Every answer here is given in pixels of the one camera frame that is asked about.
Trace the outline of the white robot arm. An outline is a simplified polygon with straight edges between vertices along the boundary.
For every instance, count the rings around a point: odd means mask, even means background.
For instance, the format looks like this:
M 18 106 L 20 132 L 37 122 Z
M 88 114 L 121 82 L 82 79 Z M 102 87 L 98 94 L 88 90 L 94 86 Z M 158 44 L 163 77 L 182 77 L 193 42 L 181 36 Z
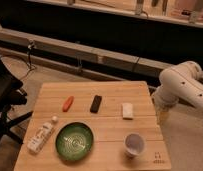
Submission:
M 159 75 L 160 86 L 151 95 L 159 124 L 164 123 L 168 111 L 183 99 L 203 113 L 203 84 L 200 65 L 186 61 L 164 69 Z

